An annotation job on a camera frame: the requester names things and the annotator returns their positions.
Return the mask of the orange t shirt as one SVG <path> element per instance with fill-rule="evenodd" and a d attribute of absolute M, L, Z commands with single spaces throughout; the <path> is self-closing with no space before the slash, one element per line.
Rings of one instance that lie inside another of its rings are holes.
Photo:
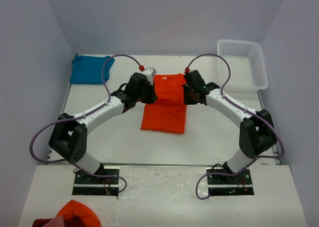
<path fill-rule="evenodd" d="M 154 84 L 158 99 L 145 105 L 141 130 L 183 134 L 187 111 L 183 74 L 156 75 Z"/>

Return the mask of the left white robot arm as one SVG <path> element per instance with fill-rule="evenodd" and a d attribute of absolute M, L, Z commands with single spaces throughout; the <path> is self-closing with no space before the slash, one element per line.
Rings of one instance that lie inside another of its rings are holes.
<path fill-rule="evenodd" d="M 86 178 L 97 184 L 102 181 L 102 164 L 87 151 L 87 137 L 109 119 L 127 112 L 136 103 L 154 103 L 157 99 L 153 78 L 156 70 L 147 68 L 134 73 L 124 90 L 112 92 L 100 104 L 75 114 L 59 116 L 49 139 L 49 146 L 70 164 L 82 169 Z"/>

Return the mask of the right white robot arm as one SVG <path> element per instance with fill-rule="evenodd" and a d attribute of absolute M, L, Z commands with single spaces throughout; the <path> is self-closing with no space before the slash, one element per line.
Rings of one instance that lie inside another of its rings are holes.
<path fill-rule="evenodd" d="M 213 82 L 205 83 L 197 70 L 187 70 L 183 77 L 186 105 L 200 103 L 213 108 L 239 128 L 239 149 L 222 165 L 223 180 L 232 184 L 243 169 L 277 143 L 271 114 L 265 109 L 245 108 L 230 96 L 223 96 L 220 87 Z"/>

